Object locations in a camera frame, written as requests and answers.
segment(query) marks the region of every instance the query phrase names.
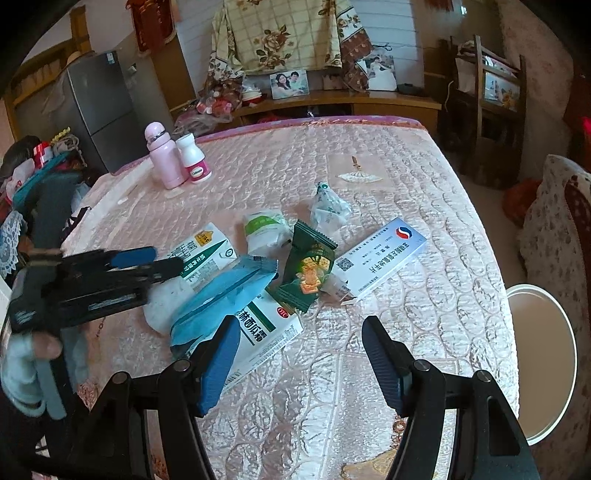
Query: pink quilted bedspread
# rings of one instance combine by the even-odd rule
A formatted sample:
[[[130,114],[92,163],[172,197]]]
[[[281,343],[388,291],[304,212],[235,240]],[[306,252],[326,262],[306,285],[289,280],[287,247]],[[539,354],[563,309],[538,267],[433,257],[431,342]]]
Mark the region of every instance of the pink quilted bedspread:
[[[353,208],[333,235],[337,253],[397,216],[428,239],[358,304],[321,299],[300,315],[304,332],[200,421],[218,478],[384,478],[389,462],[381,455],[395,452],[404,423],[386,406],[363,351],[369,314],[442,370],[489,370],[517,411],[517,355],[501,274],[464,188],[423,127],[389,117],[285,121],[210,135],[199,145],[213,170],[203,184],[164,190],[149,160],[99,179],[66,252],[154,245],[166,253],[210,221],[244,252],[244,211],[280,208],[290,223],[307,220],[315,184],[326,180]],[[344,180],[353,155],[372,183]],[[89,347],[90,380],[81,392],[91,404],[114,372],[148,375],[170,362],[168,338],[148,327],[141,309],[93,322]],[[450,418],[438,478],[447,475],[452,441]]]

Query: snack packet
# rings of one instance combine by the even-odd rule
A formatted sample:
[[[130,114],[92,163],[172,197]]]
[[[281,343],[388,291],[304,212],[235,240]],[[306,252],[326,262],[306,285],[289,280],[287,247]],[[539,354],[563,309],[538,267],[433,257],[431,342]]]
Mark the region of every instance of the snack packet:
[[[329,235],[347,223],[351,206],[341,199],[325,181],[316,185],[316,196],[310,208],[312,228]]]
[[[291,237],[290,226],[280,210],[262,210],[244,216],[248,254],[269,257]]]
[[[332,240],[298,220],[283,283],[274,292],[277,299],[307,312],[332,270],[336,247]]]

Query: green snack wrapper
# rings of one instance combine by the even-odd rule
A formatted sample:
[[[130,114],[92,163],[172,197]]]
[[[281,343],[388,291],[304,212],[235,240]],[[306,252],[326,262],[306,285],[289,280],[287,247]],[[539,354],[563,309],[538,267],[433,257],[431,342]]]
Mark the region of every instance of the green snack wrapper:
[[[335,264],[336,247],[332,240],[298,220],[283,283],[275,290],[275,296],[295,309],[307,312]]]

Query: blue plastic bag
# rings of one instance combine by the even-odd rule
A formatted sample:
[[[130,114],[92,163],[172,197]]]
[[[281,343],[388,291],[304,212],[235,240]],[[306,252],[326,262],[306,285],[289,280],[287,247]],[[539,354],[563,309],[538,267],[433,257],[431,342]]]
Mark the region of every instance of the blue plastic bag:
[[[245,255],[173,313],[170,350],[174,359],[189,356],[213,337],[226,315],[248,305],[277,276],[277,260]]]

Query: red bag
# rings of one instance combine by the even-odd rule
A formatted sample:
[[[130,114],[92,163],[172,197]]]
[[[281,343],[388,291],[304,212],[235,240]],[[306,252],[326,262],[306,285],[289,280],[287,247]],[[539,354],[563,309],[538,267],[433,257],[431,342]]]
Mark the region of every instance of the red bag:
[[[505,191],[503,212],[518,227],[523,227],[525,214],[534,203],[541,180],[527,179]]]

